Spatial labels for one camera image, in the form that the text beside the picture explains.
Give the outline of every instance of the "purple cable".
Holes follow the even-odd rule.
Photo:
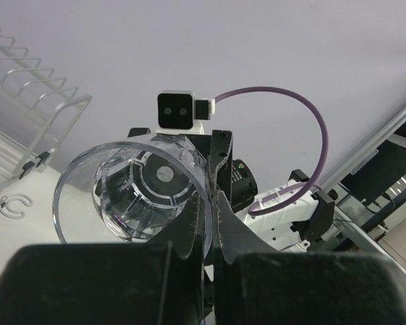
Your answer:
[[[256,209],[257,209],[258,206],[260,205],[260,204],[259,204],[260,202],[262,202],[262,203],[268,202],[269,200],[272,200],[273,198],[278,197],[278,195],[283,195],[283,194],[285,194],[285,193],[287,193],[287,192],[290,192],[290,191],[292,191],[292,190],[295,190],[295,189],[297,189],[297,188],[301,188],[301,187],[303,187],[305,184],[306,184],[306,183],[296,183],[296,184],[293,184],[293,185],[291,185],[291,186],[288,186],[287,188],[283,188],[283,189],[280,190],[278,193],[272,193],[272,194],[270,194],[270,195],[268,195],[268,196],[265,196],[265,197],[262,198],[260,201],[254,202],[252,205],[250,205],[250,207],[248,208],[248,214],[251,215],[250,212],[256,211]],[[317,188],[318,190],[322,190],[322,187],[319,186],[319,185],[314,184],[313,187]]]
[[[248,214],[251,216],[257,216],[257,215],[266,215],[267,213],[275,212],[280,209],[285,208],[289,204],[292,204],[296,200],[298,200],[301,196],[303,196],[305,193],[307,193],[308,190],[311,189],[311,187],[314,185],[314,183],[317,182],[317,179],[319,178],[323,166],[325,166],[326,162],[326,157],[328,156],[328,146],[329,146],[329,137],[328,137],[328,130],[326,129],[326,124],[325,121],[323,120],[322,115],[307,98],[302,97],[298,93],[294,93],[293,91],[287,90],[287,89],[282,89],[282,88],[276,88],[276,87],[247,87],[247,88],[241,88],[241,89],[236,89],[232,91],[228,91],[227,93],[222,93],[221,95],[218,95],[215,98],[215,102],[220,102],[221,100],[225,100],[226,98],[233,97],[236,95],[240,95],[242,93],[256,93],[256,92],[267,92],[267,93],[280,93],[282,95],[286,95],[288,97],[291,97],[295,100],[298,100],[299,102],[303,103],[315,116],[317,119],[317,122],[319,123],[320,126],[320,131],[322,134],[322,149],[319,157],[319,162],[317,163],[316,169],[314,170],[313,174],[310,177],[310,180],[306,182],[306,184],[293,196],[289,197],[287,200],[274,205],[273,207],[269,207],[266,209],[262,210],[257,210],[257,211],[249,211]]]

